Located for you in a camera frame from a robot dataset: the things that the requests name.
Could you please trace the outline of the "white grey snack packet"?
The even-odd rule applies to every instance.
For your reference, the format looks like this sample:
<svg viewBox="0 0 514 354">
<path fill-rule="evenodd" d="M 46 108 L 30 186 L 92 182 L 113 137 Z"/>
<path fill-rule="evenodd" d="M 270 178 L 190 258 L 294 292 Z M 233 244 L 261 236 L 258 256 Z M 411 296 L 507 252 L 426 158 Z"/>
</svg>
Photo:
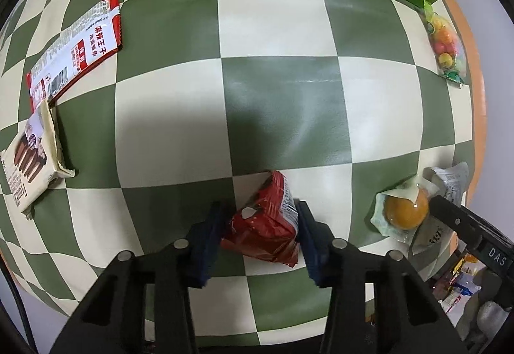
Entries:
<svg viewBox="0 0 514 354">
<path fill-rule="evenodd" d="M 460 207 L 464 192 L 469 185 L 470 167 L 466 161 L 450 168 L 425 168 L 423 177 L 437 187 L 437 192 L 430 192 L 430 197 L 442 196 Z M 449 243 L 451 229 L 429 212 L 423 223 L 416 230 L 411 245 L 414 256 L 421 254 L 434 245 Z"/>
</svg>

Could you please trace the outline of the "green white checkered mat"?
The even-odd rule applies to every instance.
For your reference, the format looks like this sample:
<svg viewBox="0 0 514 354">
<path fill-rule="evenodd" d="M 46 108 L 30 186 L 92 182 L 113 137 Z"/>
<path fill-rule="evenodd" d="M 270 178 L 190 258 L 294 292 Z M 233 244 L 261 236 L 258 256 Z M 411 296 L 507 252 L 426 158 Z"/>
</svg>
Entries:
<svg viewBox="0 0 514 354">
<path fill-rule="evenodd" d="M 376 195 L 473 165 L 470 85 L 437 75 L 399 0 L 120 0 L 123 45 L 57 102 L 65 164 L 27 219 L 1 188 L 1 251 L 24 290 L 71 314 L 122 250 L 161 250 L 271 170 L 372 253 Z"/>
</svg>

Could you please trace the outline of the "colourful candy ball bag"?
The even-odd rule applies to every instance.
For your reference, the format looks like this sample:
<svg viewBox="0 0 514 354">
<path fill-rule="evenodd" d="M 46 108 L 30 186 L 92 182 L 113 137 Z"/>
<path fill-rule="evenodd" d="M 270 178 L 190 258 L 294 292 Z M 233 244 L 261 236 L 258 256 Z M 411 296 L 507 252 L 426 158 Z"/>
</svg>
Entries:
<svg viewBox="0 0 514 354">
<path fill-rule="evenodd" d="M 422 18 L 435 54 L 438 74 L 447 81 L 463 85 L 467 76 L 464 45 L 450 22 L 434 11 L 427 0 L 423 2 Z"/>
</svg>

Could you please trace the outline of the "small red snack packet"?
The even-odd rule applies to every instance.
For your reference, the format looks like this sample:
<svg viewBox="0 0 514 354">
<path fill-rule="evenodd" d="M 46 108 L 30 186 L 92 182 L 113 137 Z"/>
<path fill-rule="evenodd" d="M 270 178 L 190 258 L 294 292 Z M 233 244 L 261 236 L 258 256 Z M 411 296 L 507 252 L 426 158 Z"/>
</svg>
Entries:
<svg viewBox="0 0 514 354">
<path fill-rule="evenodd" d="M 298 263 L 299 215 L 286 176 L 271 171 L 237 210 L 221 247 L 269 263 Z"/>
</svg>

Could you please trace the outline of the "beige chocolate wafer packet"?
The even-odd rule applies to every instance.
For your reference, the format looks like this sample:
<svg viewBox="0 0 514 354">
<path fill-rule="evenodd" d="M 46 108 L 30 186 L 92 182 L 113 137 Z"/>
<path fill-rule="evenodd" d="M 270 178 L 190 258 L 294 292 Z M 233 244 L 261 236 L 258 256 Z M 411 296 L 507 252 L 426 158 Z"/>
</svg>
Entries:
<svg viewBox="0 0 514 354">
<path fill-rule="evenodd" d="M 1 161 L 14 204 L 24 214 L 31 211 L 32 203 L 52 182 L 76 174 L 65 167 L 58 132 L 46 100 L 1 152 Z"/>
</svg>

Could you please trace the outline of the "orange jelly cup packet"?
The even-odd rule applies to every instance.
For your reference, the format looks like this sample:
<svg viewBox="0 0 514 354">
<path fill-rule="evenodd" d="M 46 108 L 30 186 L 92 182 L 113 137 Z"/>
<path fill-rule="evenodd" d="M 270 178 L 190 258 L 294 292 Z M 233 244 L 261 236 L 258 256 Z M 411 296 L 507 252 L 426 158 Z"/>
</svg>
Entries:
<svg viewBox="0 0 514 354">
<path fill-rule="evenodd" d="M 376 196 L 371 224 L 385 237 L 411 244 L 429 213 L 429 201 L 439 188 L 422 176 L 413 176 Z"/>
</svg>

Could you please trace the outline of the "red white biscuit packet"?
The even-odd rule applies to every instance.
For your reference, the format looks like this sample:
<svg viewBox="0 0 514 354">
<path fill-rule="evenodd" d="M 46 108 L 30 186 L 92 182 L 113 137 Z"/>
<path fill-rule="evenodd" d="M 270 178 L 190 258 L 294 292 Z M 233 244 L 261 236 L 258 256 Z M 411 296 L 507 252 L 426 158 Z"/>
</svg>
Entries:
<svg viewBox="0 0 514 354">
<path fill-rule="evenodd" d="M 121 47 L 120 0 L 100 0 L 60 33 L 26 75 L 31 111 L 56 102 Z"/>
</svg>

